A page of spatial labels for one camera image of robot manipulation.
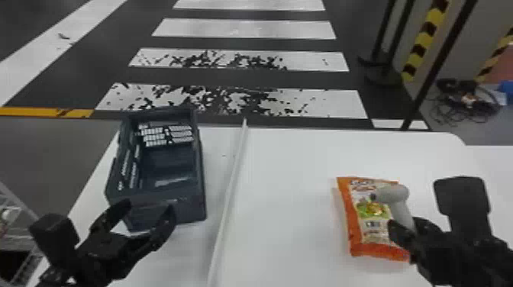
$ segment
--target orange snack bag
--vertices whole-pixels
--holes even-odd
[[[339,177],[337,183],[346,209],[351,255],[407,262],[409,252],[389,239],[387,222],[392,214],[388,205],[370,200],[372,192],[397,182]]]

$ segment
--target white table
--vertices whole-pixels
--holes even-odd
[[[204,286],[215,245],[223,190],[239,129],[204,127],[208,214],[206,222],[179,227],[163,248],[136,265],[116,286]],[[80,237],[108,206],[103,188],[115,154],[113,143],[69,216]],[[344,208],[334,179],[396,179],[411,189],[413,214],[447,229],[432,184],[448,176],[480,176],[470,151],[451,134],[385,131],[250,129],[240,176],[228,209],[221,252],[211,285],[429,286],[404,263],[353,258],[348,253]],[[487,182],[490,220],[497,236],[513,242],[510,192]],[[35,278],[47,267],[41,264]]]
[[[149,254],[132,270],[124,281],[110,286],[180,286],[206,285],[208,268],[218,234],[224,207],[224,188],[231,173],[231,158],[238,144],[240,128],[208,127],[201,129],[207,195],[206,221],[178,226],[158,252]],[[91,223],[108,208],[104,190],[112,159],[118,147],[115,137],[81,195],[69,213],[82,240],[89,234]],[[114,231],[127,234],[119,224]],[[46,260],[37,267],[28,286],[37,283],[37,277],[48,267]]]

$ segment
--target tangled wires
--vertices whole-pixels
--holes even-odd
[[[486,123],[489,117],[497,112],[499,104],[495,96],[488,90],[481,87],[472,88],[472,93],[468,93],[470,92],[469,89],[466,89],[466,91],[465,89],[463,91],[462,89],[440,89],[442,92],[438,96],[428,98],[428,101],[433,102],[429,111],[430,118],[440,125],[448,124],[451,127],[456,127],[457,123],[465,120],[477,124]],[[477,89],[486,93],[493,104],[475,95]]]

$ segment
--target yellow line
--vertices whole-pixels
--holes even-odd
[[[486,76],[487,75],[477,77],[476,82],[484,82],[486,80]]]
[[[500,58],[501,58],[501,55],[488,59],[482,69],[488,69],[488,68],[495,66],[498,63],[498,60]]]
[[[427,13],[426,22],[431,22],[435,26],[440,25],[444,21],[444,13],[440,9],[435,8]]]
[[[404,79],[405,82],[411,82],[413,81],[413,76],[408,73],[402,73],[402,79]]]
[[[417,40],[415,41],[415,43],[422,45],[427,50],[429,46],[433,43],[433,37],[426,32],[422,32],[417,36]]]
[[[424,59],[414,53],[410,54],[410,57],[408,58],[408,64],[414,66],[415,68],[418,68],[419,66],[421,66],[422,61],[424,61]]]
[[[508,46],[512,40],[513,35],[502,38],[501,41],[498,43],[498,48],[501,49],[503,47]]]
[[[89,118],[93,111],[89,109],[0,107],[0,116]]]

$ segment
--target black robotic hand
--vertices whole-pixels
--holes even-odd
[[[111,229],[131,210],[130,200],[112,205],[89,228],[89,236],[80,244],[71,220],[47,214],[29,227],[50,267],[41,275],[40,286],[104,287],[123,279],[148,253],[158,250],[176,226],[176,215],[169,205],[156,226],[145,234],[128,237]],[[74,284],[68,283],[73,278]]]
[[[433,285],[512,287],[513,250],[492,235],[483,181],[462,176],[439,179],[434,191],[451,231],[414,218],[415,233],[391,220],[390,240],[410,252],[411,263]]]

